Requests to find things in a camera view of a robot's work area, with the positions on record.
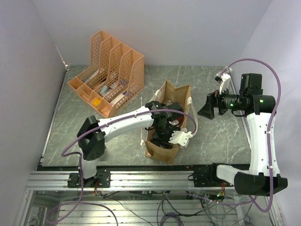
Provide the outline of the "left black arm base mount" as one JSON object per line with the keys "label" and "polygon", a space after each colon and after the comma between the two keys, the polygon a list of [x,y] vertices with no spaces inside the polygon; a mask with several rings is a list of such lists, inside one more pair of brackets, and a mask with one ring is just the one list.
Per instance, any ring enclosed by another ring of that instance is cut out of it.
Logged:
{"label": "left black arm base mount", "polygon": [[[97,174],[89,179],[83,179],[84,188],[109,188],[111,183],[111,174],[106,169],[100,169]],[[80,173],[71,173],[67,181],[68,188],[81,188]]]}

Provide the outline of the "red cola can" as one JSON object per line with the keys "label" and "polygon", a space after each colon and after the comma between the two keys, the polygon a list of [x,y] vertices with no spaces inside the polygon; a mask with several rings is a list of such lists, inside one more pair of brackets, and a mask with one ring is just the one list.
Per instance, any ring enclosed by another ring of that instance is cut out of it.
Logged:
{"label": "red cola can", "polygon": [[166,106],[169,106],[169,105],[171,105],[173,102],[171,101],[171,100],[166,100],[165,102],[164,102],[164,104],[166,105]]}

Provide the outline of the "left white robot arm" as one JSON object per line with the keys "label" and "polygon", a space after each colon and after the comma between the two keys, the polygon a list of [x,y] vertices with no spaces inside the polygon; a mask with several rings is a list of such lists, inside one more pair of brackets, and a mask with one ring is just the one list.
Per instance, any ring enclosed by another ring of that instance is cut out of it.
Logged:
{"label": "left white robot arm", "polygon": [[96,181],[97,161],[104,154],[106,142],[134,129],[154,130],[150,141],[156,146],[165,149],[175,144],[186,147],[191,135],[172,123],[182,122],[183,119],[183,109],[178,102],[166,105],[158,101],[151,101],[135,111],[113,118],[86,118],[77,134],[83,155],[80,161],[80,183],[91,187]]}

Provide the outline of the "burlap canvas tote bag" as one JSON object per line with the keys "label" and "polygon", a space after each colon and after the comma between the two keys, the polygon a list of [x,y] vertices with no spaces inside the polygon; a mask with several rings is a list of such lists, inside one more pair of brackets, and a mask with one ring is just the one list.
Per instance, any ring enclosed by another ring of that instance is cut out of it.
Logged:
{"label": "burlap canvas tote bag", "polygon": [[198,117],[192,102],[190,85],[176,88],[166,80],[146,107],[169,111],[153,113],[154,122],[146,128],[148,132],[145,156],[172,164],[179,149],[188,146],[189,139],[196,135],[198,129]]}

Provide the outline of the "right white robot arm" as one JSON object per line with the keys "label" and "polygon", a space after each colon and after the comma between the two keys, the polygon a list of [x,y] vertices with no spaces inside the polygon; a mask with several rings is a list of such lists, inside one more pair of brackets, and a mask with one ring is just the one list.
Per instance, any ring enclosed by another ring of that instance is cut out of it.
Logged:
{"label": "right white robot arm", "polygon": [[272,112],[276,101],[273,96],[263,94],[262,75],[242,74],[238,94],[229,92],[229,74],[217,75],[215,80],[220,83],[220,88],[207,95],[198,115],[212,120],[215,108],[219,115],[228,110],[243,112],[242,117],[246,118],[250,130],[251,161],[248,170],[214,163],[214,170],[207,175],[208,183],[218,186],[226,181],[242,195],[271,196],[284,190],[288,181],[280,176],[274,144],[275,116]]}

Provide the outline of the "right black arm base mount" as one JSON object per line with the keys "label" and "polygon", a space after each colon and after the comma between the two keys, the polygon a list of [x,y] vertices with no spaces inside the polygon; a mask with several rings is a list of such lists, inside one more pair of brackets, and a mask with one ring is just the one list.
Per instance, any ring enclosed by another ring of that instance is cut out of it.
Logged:
{"label": "right black arm base mount", "polygon": [[219,165],[224,165],[224,163],[194,165],[193,173],[187,179],[193,182],[194,187],[221,187],[222,183],[226,187],[232,187],[231,183],[217,177],[217,166]]}

